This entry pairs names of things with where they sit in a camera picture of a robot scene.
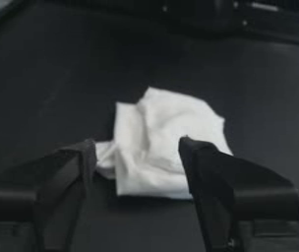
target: white cloth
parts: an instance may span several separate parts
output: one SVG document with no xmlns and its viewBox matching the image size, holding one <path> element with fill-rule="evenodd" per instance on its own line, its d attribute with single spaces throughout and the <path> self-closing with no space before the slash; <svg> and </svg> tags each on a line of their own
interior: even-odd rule
<svg viewBox="0 0 299 252">
<path fill-rule="evenodd" d="M 137 104 L 117 103 L 113 140 L 97 143 L 98 172 L 116 194 L 189 199 L 179 139 L 189 136 L 231 154 L 224 119 L 185 94 L 149 88 Z"/>
</svg>

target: black plastic part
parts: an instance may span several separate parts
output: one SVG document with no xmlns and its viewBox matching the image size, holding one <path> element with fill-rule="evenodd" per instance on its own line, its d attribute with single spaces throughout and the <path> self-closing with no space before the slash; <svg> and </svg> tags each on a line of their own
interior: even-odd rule
<svg viewBox="0 0 299 252">
<path fill-rule="evenodd" d="M 299 12 L 270 11 L 240 4 L 237 15 L 244 20 L 244 31 L 257 38 L 276 39 L 299 44 Z"/>
<path fill-rule="evenodd" d="M 96 160 L 94 142 L 86 140 L 0 174 L 0 237 L 2 230 L 13 229 L 11 223 L 27 223 L 34 251 L 68 250 L 84 192 L 93 190 Z M 11 236 L 6 239 L 15 251 L 31 251 L 18 247 L 26 244 L 27 236 Z M 2 245 L 0 251 L 7 251 Z"/>
<path fill-rule="evenodd" d="M 82 199 L 84 187 L 82 182 L 78 180 L 68 189 L 64 199 L 54 209 L 53 216 L 43 227 L 45 252 L 68 251 Z"/>
<path fill-rule="evenodd" d="M 0 252 L 35 252 L 35 234 L 27 222 L 0 222 Z"/>
<path fill-rule="evenodd" d="M 180 139 L 180 156 L 207 251 L 299 251 L 291 182 L 189 138 Z"/>
<path fill-rule="evenodd" d="M 0 221 L 46 218 L 65 189 L 80 176 L 78 154 L 57 152 L 0 174 Z"/>
<path fill-rule="evenodd" d="M 181 25 L 213 34 L 240 26 L 232 0 L 168 0 L 167 14 Z"/>
</svg>

